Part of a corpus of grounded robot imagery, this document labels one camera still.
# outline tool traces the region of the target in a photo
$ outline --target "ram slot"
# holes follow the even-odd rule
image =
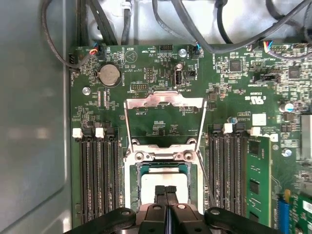
[[[219,146],[219,136],[218,134],[214,134],[214,197],[216,199],[216,206],[220,207],[220,171],[219,171],[219,165],[220,165],[220,146]]]
[[[241,138],[241,164],[240,164],[240,169],[241,169],[241,180],[240,180],[240,183],[241,183],[241,207],[242,207],[242,216],[246,216],[246,212],[247,212],[247,204],[245,202],[245,197],[246,197],[246,165],[247,165],[247,141],[248,141],[248,138],[245,137],[244,135],[242,135],[242,138]]]
[[[234,187],[234,194],[235,194],[235,213],[238,215],[242,215],[242,204],[241,204],[241,189],[242,189],[242,169],[241,169],[241,164],[242,164],[242,157],[241,157],[241,152],[242,152],[242,145],[241,145],[241,134],[236,134],[235,135],[235,143],[234,143],[234,157],[235,157],[235,162],[234,162],[234,177],[236,181],[236,186]]]
[[[213,136],[211,134],[209,134],[208,136],[208,141],[209,141],[209,144],[208,144],[208,150],[207,150],[207,153],[208,153],[208,162],[207,162],[207,175],[209,177],[209,183],[210,183],[210,188],[211,188],[211,193],[214,195],[215,197],[215,184],[214,184],[214,152],[213,152],[213,145],[214,145],[214,141],[213,141]],[[211,201],[209,199],[209,195],[208,194],[208,207],[212,207],[211,205]]]
[[[95,183],[95,214],[96,217],[100,217],[104,214],[104,167],[103,167],[103,141],[94,141],[94,183]]]
[[[224,209],[225,206],[225,195],[224,195],[224,142],[225,138],[223,135],[219,138],[219,189],[220,189],[220,208]]]
[[[110,212],[110,170],[109,170],[109,155],[108,155],[108,142],[104,141],[102,143],[102,168],[103,168],[103,184],[104,192],[103,197],[103,211],[104,213]]]
[[[230,141],[231,137],[229,135],[224,136],[224,208],[228,211],[231,210],[231,167],[230,167]]]
[[[112,141],[111,143],[111,159],[112,159],[112,208],[117,209],[119,207],[119,152],[118,141]]]
[[[87,201],[87,164],[86,162],[86,144],[81,141],[79,143],[79,158],[80,158],[80,196],[81,196],[81,223],[84,224],[88,222],[87,220],[87,210],[88,210],[88,201]]]
[[[80,168],[82,176],[82,223],[94,219],[94,168],[93,168],[93,142],[91,139],[81,143],[80,148]]]
[[[230,148],[229,148],[229,154],[230,154],[230,158],[228,161],[228,169],[229,169],[229,184],[230,184],[230,204],[231,204],[231,208],[229,209],[229,211],[231,212],[235,212],[235,187],[236,187],[236,180],[234,177],[234,171],[235,171],[235,161],[236,161],[236,157],[235,157],[235,151],[234,151],[234,146],[235,146],[235,139],[233,137],[233,135],[231,135],[231,137],[229,138],[230,141]]]

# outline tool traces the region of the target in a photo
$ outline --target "black cable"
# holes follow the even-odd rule
[[[216,22],[218,25],[219,32],[227,44],[233,44],[227,33],[225,32],[224,26],[223,26],[223,19],[222,19],[222,12],[223,12],[223,6],[218,7],[216,10]]]
[[[118,45],[112,27],[98,0],[89,0],[89,6],[97,22],[98,28],[107,45]]]
[[[242,41],[237,44],[229,44],[229,45],[210,45],[207,43],[207,41],[204,39],[204,37],[201,35],[199,30],[196,28],[192,18],[188,14],[187,10],[185,9],[185,6],[183,5],[181,0],[171,0],[172,4],[175,7],[175,10],[182,21],[183,25],[186,27],[186,29],[190,32],[190,34],[198,41],[198,43],[203,47],[205,50],[207,50],[210,53],[214,54],[223,54],[228,53],[234,50],[238,50],[242,47],[245,47],[247,45],[253,44],[270,34],[274,33],[276,30],[278,30],[281,26],[283,26],[287,21],[289,21],[295,14],[297,14],[299,11],[301,11],[304,7],[306,7],[312,0],[303,0],[300,4],[298,4],[292,11],[290,11],[283,19],[281,19],[279,22],[271,26],[270,28],[264,30],[262,33],[259,33],[258,35]]]
[[[303,20],[303,33],[304,33],[304,37],[306,39],[306,41],[309,43],[309,44],[312,44],[312,39],[309,35],[309,29],[308,29],[308,15],[311,11],[311,7],[312,7],[312,3],[310,3],[307,7],[307,10],[306,12],[304,13],[304,20]]]
[[[48,9],[51,2],[52,2],[52,0],[44,0],[42,3],[42,7],[41,7],[41,19],[40,19],[40,21],[41,21],[41,26],[42,26],[43,32],[46,36],[46,40],[47,40],[49,47],[51,48],[53,54],[57,57],[57,59],[59,61],[61,61],[67,67],[70,67],[73,69],[78,69],[89,60],[91,55],[87,54],[81,60],[81,62],[78,64],[71,64],[71,63],[67,62],[65,59],[63,59],[63,57],[58,53],[58,51],[56,50],[55,45],[53,44],[53,41],[51,39],[49,29],[48,29],[48,25],[47,25],[47,9]]]
[[[159,24],[159,26],[165,30],[166,32],[170,33],[171,35],[175,36],[176,38],[180,38],[186,41],[191,41],[193,45],[196,45],[195,39],[188,39],[186,36],[182,36],[179,33],[177,33],[175,30],[173,30],[171,27],[169,27],[159,16],[158,14],[158,0],[152,0],[152,7],[153,7],[153,13],[154,17]]]
[[[301,55],[301,56],[296,56],[296,57],[286,57],[286,56],[282,56],[280,54],[277,54],[273,51],[269,51],[268,52],[269,55],[271,55],[272,57],[274,58],[277,58],[277,59],[282,59],[282,60],[287,60],[287,61],[294,61],[294,60],[302,60],[302,59],[307,59],[309,57],[312,56],[312,52],[309,52],[305,55]]]
[[[124,10],[124,20],[123,20],[123,31],[121,35],[121,45],[129,44],[129,34],[130,34],[130,26],[131,26],[131,10]]]
[[[281,15],[280,13],[278,13],[276,7],[274,6],[272,0],[266,0],[266,7],[268,9],[268,12],[270,13],[270,15],[275,19],[275,20],[281,20],[284,15]],[[296,28],[297,32],[301,32],[301,25],[300,23],[298,23],[297,21],[290,19],[288,22],[286,22],[285,24],[292,26],[294,28]]]

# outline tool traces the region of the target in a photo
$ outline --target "green circuit board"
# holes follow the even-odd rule
[[[91,49],[75,48],[71,60],[80,61]],[[179,55],[181,49],[185,57]],[[306,44],[272,46],[286,56],[308,49]],[[98,78],[107,64],[120,72],[115,87],[104,86]],[[180,80],[175,74],[178,64]],[[72,139],[73,227],[124,206],[126,176],[131,178],[131,208],[138,207],[138,170],[133,167],[125,175],[123,168],[129,143],[124,101],[177,91],[185,98],[208,101],[200,150],[217,205],[278,229],[278,200],[285,189],[299,192],[301,174],[312,175],[311,168],[302,166],[307,159],[300,149],[300,115],[310,112],[311,74],[311,59],[281,61],[257,46],[222,55],[201,49],[195,53],[191,45],[101,47],[80,71],[71,72],[71,127],[83,132],[83,138]],[[88,95],[82,91],[86,87]],[[281,112],[289,102],[294,110]],[[159,147],[185,143],[197,138],[202,110],[165,104],[129,110],[131,137]],[[225,134],[223,125],[230,117],[238,123]],[[99,126],[106,131],[101,141],[94,136]],[[250,136],[252,127],[260,127],[258,136]],[[286,149],[291,156],[285,156]],[[211,205],[207,182],[203,201],[198,201],[198,186],[192,183],[197,170],[195,165],[186,170],[193,185],[190,203],[205,210]]]

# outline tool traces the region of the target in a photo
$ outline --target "metal socket lever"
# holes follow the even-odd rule
[[[158,105],[173,105],[174,107],[197,107],[203,108],[203,115],[198,131],[198,140],[196,145],[196,150],[199,149],[200,138],[202,135],[202,129],[205,121],[206,110],[207,110],[207,100],[202,97],[197,98],[185,98],[183,95],[177,91],[155,91],[149,94],[147,98],[134,98],[125,100],[123,107],[125,112],[127,133],[129,139],[129,150],[133,152],[133,145],[131,142],[130,125],[128,118],[128,110],[140,107],[157,107]]]
[[[158,105],[172,104],[174,107],[197,107],[202,108],[202,118],[198,128],[197,139],[191,138],[186,144],[173,144],[168,148],[160,148],[157,145],[140,145],[136,139],[131,139],[128,110],[140,107],[157,107]],[[185,98],[176,91],[157,91],[149,94],[144,99],[127,99],[124,102],[124,112],[127,126],[129,146],[124,159],[125,175],[130,173],[130,166],[136,163],[154,160],[185,161],[197,164],[203,169],[203,162],[199,145],[207,111],[207,100],[204,98]],[[198,206],[203,207],[203,174],[205,172],[197,170],[198,186]],[[130,179],[125,178],[125,194],[130,194]],[[131,207],[130,196],[125,197],[126,207]]]

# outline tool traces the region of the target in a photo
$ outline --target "white connector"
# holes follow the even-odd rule
[[[83,133],[81,128],[73,128],[73,138],[82,138]]]
[[[96,128],[96,138],[104,138],[104,128]]]
[[[224,134],[232,133],[233,132],[233,124],[232,123],[225,123],[223,125],[222,131]]]

